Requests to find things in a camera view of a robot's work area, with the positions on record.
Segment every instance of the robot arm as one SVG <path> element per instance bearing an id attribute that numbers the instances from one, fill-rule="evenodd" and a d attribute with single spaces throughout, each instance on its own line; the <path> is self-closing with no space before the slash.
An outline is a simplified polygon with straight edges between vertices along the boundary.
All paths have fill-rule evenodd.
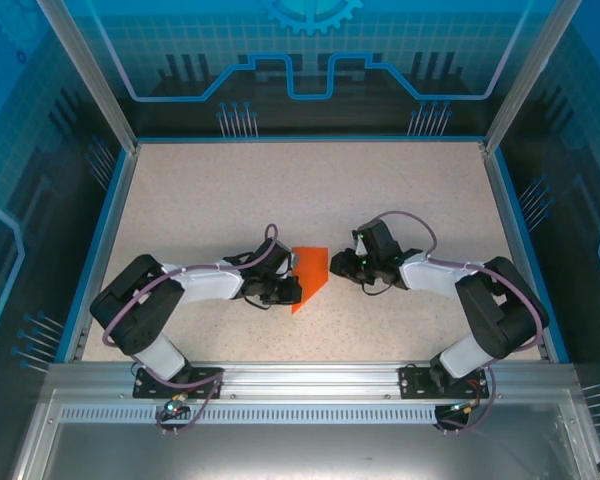
<path id="1" fill-rule="evenodd" d="M 265 253 L 272 241 L 265 240 L 253 253 L 225 257 L 209 266 L 215 268 L 187 270 L 162 264 L 151 255 L 141 255 L 96 297 L 91 304 L 91 314 L 106 329 L 143 287 L 164 273 L 181 268 L 181 274 L 160 283 L 141 298 L 115 326 L 111 338 L 125 355 L 135 357 L 163 380 L 187 383 L 188 362 L 162 333 L 177 306 L 201 300 L 244 298 L 252 305 L 267 309 L 271 305 L 301 301 L 302 288 L 298 278 L 290 273 L 294 254 L 277 240 L 264 260 L 249 268 L 240 268 Z M 256 296 L 260 305 L 249 300 Z"/>
<path id="2" fill-rule="evenodd" d="M 348 248 L 331 260 L 330 270 L 335 275 L 363 287 L 380 279 L 403 290 L 427 290 L 461 303 L 471 333 L 431 360 L 431 380 L 440 391 L 494 359 L 505 358 L 536 334 L 529 309 L 488 274 L 463 264 L 430 259 L 421 250 L 403 252 L 379 219 L 352 233 L 355 248 Z M 496 257 L 474 265 L 484 266 L 514 285 L 531 301 L 542 327 L 547 327 L 544 307 L 509 260 Z"/>

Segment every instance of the black mounting bracket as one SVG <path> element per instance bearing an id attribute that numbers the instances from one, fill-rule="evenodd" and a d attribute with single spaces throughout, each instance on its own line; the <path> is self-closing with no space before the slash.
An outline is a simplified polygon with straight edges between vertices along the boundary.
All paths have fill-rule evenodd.
<path id="1" fill-rule="evenodd" d="M 440 392 L 440 389 L 431 379 L 430 370 L 431 367 L 418 367 L 414 364 L 399 368 L 400 398 L 403 400 L 472 400 L 476 398 L 476 391 L 469 380 L 475 380 L 480 385 L 481 400 L 489 398 L 489 387 L 487 386 L 484 370 L 471 372 L 453 385 L 448 386 L 444 393 Z"/>
<path id="2" fill-rule="evenodd" d="M 178 378 L 177 383 L 193 383 L 205 378 L 212 377 L 217 373 L 222 372 L 222 368 L 189 368 L 188 369 L 188 380 Z M 213 388 L 213 382 L 206 383 L 195 390 L 187 392 L 187 396 L 190 399 L 204 400 L 209 395 L 209 392 Z M 222 386 L 219 386 L 216 392 L 213 394 L 212 399 L 220 398 L 220 390 Z M 165 387 L 161 383 L 157 382 L 144 368 L 139 368 L 136 373 L 136 381 L 133 385 L 133 398 L 151 398 L 151 399 L 164 399 L 167 400 L 178 393 L 182 393 L 186 389 L 177 389 Z"/>

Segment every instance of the speckled tabletop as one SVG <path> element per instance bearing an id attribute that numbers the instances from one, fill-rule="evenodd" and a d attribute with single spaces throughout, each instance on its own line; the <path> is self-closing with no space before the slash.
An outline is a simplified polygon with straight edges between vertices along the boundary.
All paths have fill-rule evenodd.
<path id="1" fill-rule="evenodd" d="M 332 255 L 351 246 L 352 229 L 391 209 L 431 224 L 438 258 L 509 256 L 475 143 L 144 145 L 105 284 L 143 253 L 194 264 L 252 250 L 269 222 L 287 246 Z M 387 223 L 403 250 L 428 247 L 416 222 Z M 293 316 L 290 307 L 205 301 L 177 308 L 165 327 L 192 361 L 428 360 L 468 331 L 457 301 L 398 289 L 368 297 L 334 276 Z M 93 322 L 83 360 L 126 359 L 101 335 Z"/>

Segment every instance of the orange object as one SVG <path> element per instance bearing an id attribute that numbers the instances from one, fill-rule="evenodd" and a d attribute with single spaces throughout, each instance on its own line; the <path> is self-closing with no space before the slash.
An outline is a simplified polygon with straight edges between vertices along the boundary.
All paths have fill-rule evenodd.
<path id="1" fill-rule="evenodd" d="M 329 280 L 329 249 L 294 247 L 291 250 L 298 256 L 293 274 L 302 287 L 302 302 L 291 305 L 291 314 L 294 314 Z"/>

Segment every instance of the enclosure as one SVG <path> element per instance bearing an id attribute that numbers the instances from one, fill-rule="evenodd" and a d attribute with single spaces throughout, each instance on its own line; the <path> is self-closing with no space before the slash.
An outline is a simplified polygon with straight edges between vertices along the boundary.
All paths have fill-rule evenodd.
<path id="1" fill-rule="evenodd" d="M 0 3 L 0 478 L 600 478 L 600 0 L 492 3 Z M 547 311 L 480 429 L 400 383 L 470 332 L 457 300 L 334 275 L 293 314 L 179 306 L 164 332 L 222 387 L 152 427 L 89 312 L 134 258 L 271 222 L 331 258 L 391 210 L 436 257 L 511 258 Z"/>

